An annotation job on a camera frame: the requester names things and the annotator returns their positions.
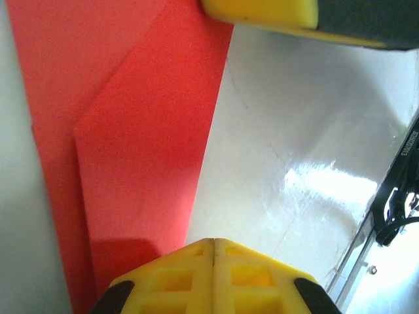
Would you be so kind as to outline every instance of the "black cable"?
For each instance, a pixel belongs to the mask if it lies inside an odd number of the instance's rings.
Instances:
[[[419,217],[410,217],[404,218],[403,220],[397,220],[388,226],[385,226],[381,232],[377,235],[377,239],[379,239],[379,243],[383,244],[386,242],[387,238],[391,236],[392,233],[396,232],[399,228],[403,226],[407,226],[408,224],[413,224],[415,222],[419,222]]]

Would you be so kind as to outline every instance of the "black rubber corner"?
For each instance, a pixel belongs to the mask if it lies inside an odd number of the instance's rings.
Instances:
[[[134,286],[132,281],[123,281],[108,288],[89,313],[120,314]]]
[[[419,47],[418,0],[319,0],[318,30],[389,47]]]
[[[296,278],[294,285],[312,314],[342,314],[324,289],[305,278]]]

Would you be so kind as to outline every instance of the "red foam sheet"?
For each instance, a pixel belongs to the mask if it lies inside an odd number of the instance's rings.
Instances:
[[[185,244],[231,31],[195,0],[171,1],[77,124],[100,292]],[[100,245],[112,239],[147,245]]]
[[[97,291],[73,127],[168,2],[7,0],[74,313],[86,313]]]

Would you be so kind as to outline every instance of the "white floor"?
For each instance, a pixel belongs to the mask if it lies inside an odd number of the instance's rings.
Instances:
[[[418,108],[417,67],[236,26],[189,242],[227,237],[326,286]]]
[[[227,237],[327,285],[418,108],[417,67],[236,27],[188,242]],[[30,125],[0,0],[0,312],[69,313]]]

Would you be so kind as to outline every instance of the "black bracket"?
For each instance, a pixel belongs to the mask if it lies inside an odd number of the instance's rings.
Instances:
[[[419,203],[419,117],[416,117],[400,151],[397,153],[384,182],[371,203],[376,240],[388,246],[404,225],[417,222],[417,218],[406,218],[405,203],[409,194],[414,197],[409,204],[417,209]]]

